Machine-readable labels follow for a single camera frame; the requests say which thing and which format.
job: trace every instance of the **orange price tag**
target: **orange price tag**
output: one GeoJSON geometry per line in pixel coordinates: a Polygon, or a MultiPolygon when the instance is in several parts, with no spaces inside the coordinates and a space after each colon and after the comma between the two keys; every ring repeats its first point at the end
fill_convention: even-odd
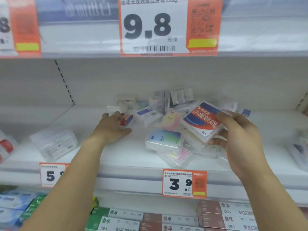
{"type": "Polygon", "coordinates": [[[216,56],[222,3],[119,0],[121,56],[216,56]]]}
{"type": "Polygon", "coordinates": [[[42,187],[53,187],[69,165],[69,163],[40,163],[42,187]]]}
{"type": "Polygon", "coordinates": [[[41,56],[35,0],[0,0],[0,56],[41,56]]]}
{"type": "Polygon", "coordinates": [[[207,172],[163,169],[163,196],[179,198],[206,198],[207,172]]]}

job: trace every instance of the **forearm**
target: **forearm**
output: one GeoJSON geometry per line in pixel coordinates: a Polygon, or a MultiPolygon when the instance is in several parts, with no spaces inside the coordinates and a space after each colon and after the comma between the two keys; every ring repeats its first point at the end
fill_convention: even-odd
{"type": "Polygon", "coordinates": [[[84,230],[104,144],[89,138],[21,231],[84,230]]]}
{"type": "Polygon", "coordinates": [[[260,231],[307,231],[308,222],[274,173],[242,181],[260,231]]]}

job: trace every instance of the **hand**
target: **hand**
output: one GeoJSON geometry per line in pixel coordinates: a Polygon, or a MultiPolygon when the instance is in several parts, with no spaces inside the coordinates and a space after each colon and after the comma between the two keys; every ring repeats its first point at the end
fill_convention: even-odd
{"type": "Polygon", "coordinates": [[[94,138],[103,145],[106,145],[128,135],[132,129],[119,129],[118,121],[123,119],[124,117],[118,111],[110,117],[108,113],[104,113],[90,138],[94,138]]]}
{"type": "Polygon", "coordinates": [[[219,112],[216,116],[228,128],[219,134],[227,141],[215,138],[209,141],[209,145],[226,150],[230,167],[238,178],[243,182],[246,178],[250,180],[252,176],[271,172],[258,128],[242,114],[232,113],[231,117],[219,112]]]}

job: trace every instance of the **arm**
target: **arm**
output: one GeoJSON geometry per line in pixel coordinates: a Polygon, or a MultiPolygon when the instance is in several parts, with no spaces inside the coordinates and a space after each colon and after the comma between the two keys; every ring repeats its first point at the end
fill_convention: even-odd
{"type": "Polygon", "coordinates": [[[308,222],[269,167],[257,127],[245,116],[218,113],[228,128],[210,145],[223,147],[233,172],[241,180],[260,231],[307,231],[308,222]]]}
{"type": "Polygon", "coordinates": [[[20,231],[84,231],[104,146],[131,132],[118,129],[120,112],[103,114],[91,136],[81,145],[70,166],[20,231]]]}

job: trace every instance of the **person's left hand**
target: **person's left hand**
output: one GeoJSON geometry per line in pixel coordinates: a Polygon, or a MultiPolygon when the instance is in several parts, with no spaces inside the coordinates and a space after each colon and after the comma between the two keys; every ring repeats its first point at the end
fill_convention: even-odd
{"type": "Polygon", "coordinates": [[[118,111],[110,117],[108,113],[104,113],[90,137],[94,137],[101,141],[102,144],[106,145],[128,135],[132,129],[119,129],[118,122],[123,119],[124,117],[118,111]]]}

